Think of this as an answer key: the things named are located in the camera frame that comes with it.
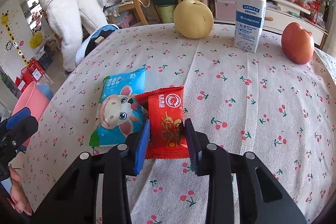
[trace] human hand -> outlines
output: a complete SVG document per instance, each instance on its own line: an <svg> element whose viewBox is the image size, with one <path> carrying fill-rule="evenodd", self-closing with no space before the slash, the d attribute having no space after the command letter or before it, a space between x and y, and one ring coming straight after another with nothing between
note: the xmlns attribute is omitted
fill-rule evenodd
<svg viewBox="0 0 336 224"><path fill-rule="evenodd" d="M12 200L8 199L8 201L12 205L13 209L17 210L19 213L24 211L27 215L31 216L32 208L21 186L21 177L15 171L15 169L12 168L11 165L8 168L10 171L10 177L12 179L12 188L10 189L9 193Z"/></svg>

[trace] white bottle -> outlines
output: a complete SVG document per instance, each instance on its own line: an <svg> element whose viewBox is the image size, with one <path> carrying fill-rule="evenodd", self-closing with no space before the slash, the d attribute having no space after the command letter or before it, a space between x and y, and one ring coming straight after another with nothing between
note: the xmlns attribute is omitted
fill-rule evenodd
<svg viewBox="0 0 336 224"><path fill-rule="evenodd" d="M264 26L266 0L236 0L236 3L234 46L256 52Z"/></svg>

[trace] pink bucket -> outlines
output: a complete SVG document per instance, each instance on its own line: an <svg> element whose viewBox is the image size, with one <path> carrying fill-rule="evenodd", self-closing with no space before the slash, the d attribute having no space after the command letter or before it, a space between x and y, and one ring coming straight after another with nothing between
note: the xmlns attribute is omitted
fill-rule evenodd
<svg viewBox="0 0 336 224"><path fill-rule="evenodd" d="M31 82L28 87L22 92L19 100L17 101L12 115L16 114L23 108L29 108L31 115L40 120L45 109L49 105L49 100L43 95L43 93L37 88L36 82ZM23 145L28 146L30 138L26 140Z"/></svg>

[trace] table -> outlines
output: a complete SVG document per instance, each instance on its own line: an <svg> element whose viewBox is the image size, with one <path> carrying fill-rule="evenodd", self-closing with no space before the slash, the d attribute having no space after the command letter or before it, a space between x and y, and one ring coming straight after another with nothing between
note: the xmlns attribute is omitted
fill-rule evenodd
<svg viewBox="0 0 336 224"><path fill-rule="evenodd" d="M297 65L279 35L264 31L256 54L234 48L233 36L234 26L219 24L196 40L173 24L112 33L55 94L30 141L22 184L32 208L81 152L108 150L88 146L103 78L145 67L145 91L184 85L184 119L228 152L256 153L313 221L335 190L336 60L316 49ZM189 159L146 160L126 179L133 223L204 223L208 177L195 176Z"/></svg>

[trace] blue snack package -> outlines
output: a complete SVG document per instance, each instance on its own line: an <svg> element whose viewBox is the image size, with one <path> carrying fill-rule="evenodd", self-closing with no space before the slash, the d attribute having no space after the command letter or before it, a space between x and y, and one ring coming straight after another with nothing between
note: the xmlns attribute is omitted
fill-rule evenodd
<svg viewBox="0 0 336 224"><path fill-rule="evenodd" d="M104 78L90 146L123 143L129 134L142 129L146 119L135 96L144 92L145 75L146 69L141 68Z"/></svg>

